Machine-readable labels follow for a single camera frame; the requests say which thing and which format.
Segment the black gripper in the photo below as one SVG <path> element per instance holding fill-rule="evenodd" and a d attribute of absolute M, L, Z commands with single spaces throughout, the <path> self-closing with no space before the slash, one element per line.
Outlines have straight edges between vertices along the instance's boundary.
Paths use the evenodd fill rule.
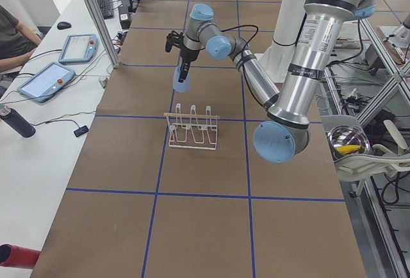
<path fill-rule="evenodd" d="M 192 50 L 182 46 L 180 50 L 181 65 L 179 66 L 178 82 L 183 83 L 188 76 L 190 63 L 196 61 L 199 56 L 199 50 Z"/>

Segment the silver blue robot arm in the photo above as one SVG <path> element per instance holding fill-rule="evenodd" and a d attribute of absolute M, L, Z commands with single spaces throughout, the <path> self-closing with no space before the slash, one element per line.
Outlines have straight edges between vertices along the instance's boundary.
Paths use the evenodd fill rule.
<path fill-rule="evenodd" d="M 273 163 L 288 161 L 308 145 L 307 112 L 342 25 L 374 10 L 375 0 L 282 0 L 272 45 L 256 56 L 245 39 L 214 23 L 210 6 L 196 4 L 186 31 L 166 43 L 167 51 L 180 50 L 174 90 L 189 89 L 190 65 L 201 50 L 215 60 L 230 58 L 268 115 L 254 133 L 257 153 Z"/>

